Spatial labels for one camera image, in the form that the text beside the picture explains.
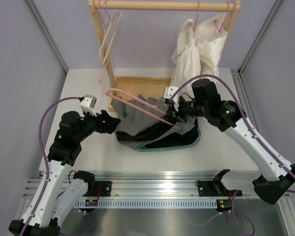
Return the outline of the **black dress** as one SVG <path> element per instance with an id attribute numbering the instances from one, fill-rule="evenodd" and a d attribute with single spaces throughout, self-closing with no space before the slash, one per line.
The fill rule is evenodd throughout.
<path id="1" fill-rule="evenodd" d="M 174 125 L 157 120 L 137 124 L 122 121 L 115 136 L 120 144 L 131 149 L 179 147 L 189 145 L 199 137 L 195 118 L 189 118 L 186 123 L 172 118 L 170 122 Z"/>

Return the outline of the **grey dress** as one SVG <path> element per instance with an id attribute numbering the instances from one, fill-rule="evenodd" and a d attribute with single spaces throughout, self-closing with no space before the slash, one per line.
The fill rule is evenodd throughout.
<path id="1" fill-rule="evenodd" d="M 198 138 L 198 125 L 194 118 L 188 118 L 184 123 L 172 115 L 163 115 L 139 101 L 129 100 L 129 102 L 168 121 L 172 125 L 168 125 L 115 100 L 113 108 L 120 119 L 120 123 L 115 130 L 115 136 L 120 144 L 131 149 L 143 147 L 171 148 L 190 145 Z"/>

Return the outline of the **white wooden hanger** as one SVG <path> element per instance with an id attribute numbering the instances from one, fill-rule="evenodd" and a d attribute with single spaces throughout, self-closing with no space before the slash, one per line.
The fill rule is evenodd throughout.
<path id="1" fill-rule="evenodd" d="M 105 42 L 107 43 L 107 56 L 110 56 L 115 37 L 117 35 L 117 30 L 119 29 L 121 19 L 123 17 L 122 10 L 115 10 L 114 14 L 111 17 L 111 25 L 108 29 L 108 34 L 106 36 Z"/>

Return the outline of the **pink wire hanger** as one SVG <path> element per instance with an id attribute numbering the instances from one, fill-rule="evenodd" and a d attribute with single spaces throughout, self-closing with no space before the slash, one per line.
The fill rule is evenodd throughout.
<path id="1" fill-rule="evenodd" d="M 105 77 L 105 73 L 107 73 L 107 67 L 109 64 L 109 56 L 107 56 L 107 43 L 105 42 L 106 36 L 108 34 L 108 29 L 111 25 L 111 17 L 107 13 L 106 9 L 104 9 L 105 13 L 107 14 L 106 17 L 103 17 L 102 15 L 102 9 L 100 8 L 101 2 L 106 3 L 105 0 L 98 0 L 97 4 L 94 6 L 97 9 L 97 13 L 99 16 L 99 25 L 102 29 L 102 34 L 99 37 L 99 43 L 100 43 L 100 49 L 99 49 L 99 59 L 101 62 L 101 68 L 100 68 L 100 77 L 99 82 L 102 83 Z"/>

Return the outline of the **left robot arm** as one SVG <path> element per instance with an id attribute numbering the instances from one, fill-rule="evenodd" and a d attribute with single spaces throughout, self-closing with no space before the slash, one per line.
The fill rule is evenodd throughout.
<path id="1" fill-rule="evenodd" d="M 21 219 L 13 220 L 9 231 L 15 236 L 58 236 L 61 225 L 83 196 L 96 193 L 94 174 L 78 171 L 69 187 L 60 193 L 65 177 L 82 151 L 81 142 L 92 133 L 114 133 L 120 119 L 111 117 L 105 110 L 92 115 L 78 112 L 64 113 L 54 143 L 49 149 L 45 178 Z"/>

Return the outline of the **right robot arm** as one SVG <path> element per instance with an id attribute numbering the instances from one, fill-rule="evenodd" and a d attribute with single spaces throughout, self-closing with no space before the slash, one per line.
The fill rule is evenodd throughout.
<path id="1" fill-rule="evenodd" d="M 182 121 L 188 117 L 204 117 L 209 124 L 233 139 L 252 159 L 260 171 L 258 177 L 241 177 L 222 170 L 213 179 L 213 189 L 219 195 L 229 191 L 254 192 L 268 204 L 275 204 L 295 183 L 295 163 L 281 156 L 256 130 L 238 100 L 222 100 L 210 75 L 190 79 L 194 97 L 185 101 L 182 88 L 166 87 L 163 97 L 169 113 Z"/>

